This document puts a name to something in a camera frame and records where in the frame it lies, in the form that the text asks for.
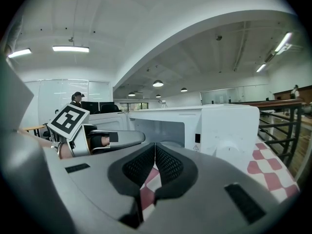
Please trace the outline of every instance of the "wooden handrail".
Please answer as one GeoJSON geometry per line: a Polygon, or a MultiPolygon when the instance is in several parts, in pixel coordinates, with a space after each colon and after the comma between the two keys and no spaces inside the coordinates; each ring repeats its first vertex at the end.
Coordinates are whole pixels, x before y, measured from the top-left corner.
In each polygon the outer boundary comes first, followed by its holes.
{"type": "Polygon", "coordinates": [[[279,100],[265,100],[265,101],[246,101],[233,104],[250,105],[258,108],[262,107],[275,107],[275,106],[287,106],[287,105],[301,105],[303,99],[279,99],[279,100]]]}

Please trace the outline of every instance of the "office chair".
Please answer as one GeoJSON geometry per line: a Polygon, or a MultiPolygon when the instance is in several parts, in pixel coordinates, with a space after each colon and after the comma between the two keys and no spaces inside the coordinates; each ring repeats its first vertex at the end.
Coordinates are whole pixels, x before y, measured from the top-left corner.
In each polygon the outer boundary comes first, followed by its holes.
{"type": "Polygon", "coordinates": [[[115,113],[115,112],[116,112],[115,105],[104,104],[101,106],[100,114],[108,114],[108,113],[115,113]]]}

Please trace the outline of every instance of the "window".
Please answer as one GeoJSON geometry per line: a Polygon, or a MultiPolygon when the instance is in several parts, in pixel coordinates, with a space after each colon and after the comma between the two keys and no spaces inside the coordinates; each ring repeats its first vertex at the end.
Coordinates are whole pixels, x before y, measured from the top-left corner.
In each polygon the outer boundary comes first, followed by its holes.
{"type": "Polygon", "coordinates": [[[120,103],[119,109],[123,112],[129,111],[127,103],[120,103]]]}
{"type": "Polygon", "coordinates": [[[148,103],[142,103],[142,109],[148,109],[148,103]]]}
{"type": "Polygon", "coordinates": [[[148,109],[148,103],[120,103],[119,109],[123,112],[148,109]]]}

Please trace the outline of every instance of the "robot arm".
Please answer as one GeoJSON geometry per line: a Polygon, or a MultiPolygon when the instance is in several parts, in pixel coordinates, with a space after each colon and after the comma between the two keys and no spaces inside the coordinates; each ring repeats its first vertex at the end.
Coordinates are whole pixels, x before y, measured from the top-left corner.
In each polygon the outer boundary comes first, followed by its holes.
{"type": "Polygon", "coordinates": [[[73,157],[111,152],[138,145],[145,140],[145,135],[139,131],[98,130],[96,126],[88,124],[89,115],[89,111],[67,104],[47,124],[51,136],[55,141],[67,143],[73,157]],[[110,143],[102,146],[101,137],[109,137],[110,143]]]}

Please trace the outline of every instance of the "computer monitor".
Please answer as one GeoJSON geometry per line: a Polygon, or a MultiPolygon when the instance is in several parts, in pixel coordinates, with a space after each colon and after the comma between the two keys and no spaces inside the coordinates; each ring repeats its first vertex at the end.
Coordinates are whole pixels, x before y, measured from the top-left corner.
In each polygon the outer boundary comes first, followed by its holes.
{"type": "Polygon", "coordinates": [[[95,101],[82,101],[81,107],[88,110],[91,115],[98,114],[98,102],[95,101]]]}

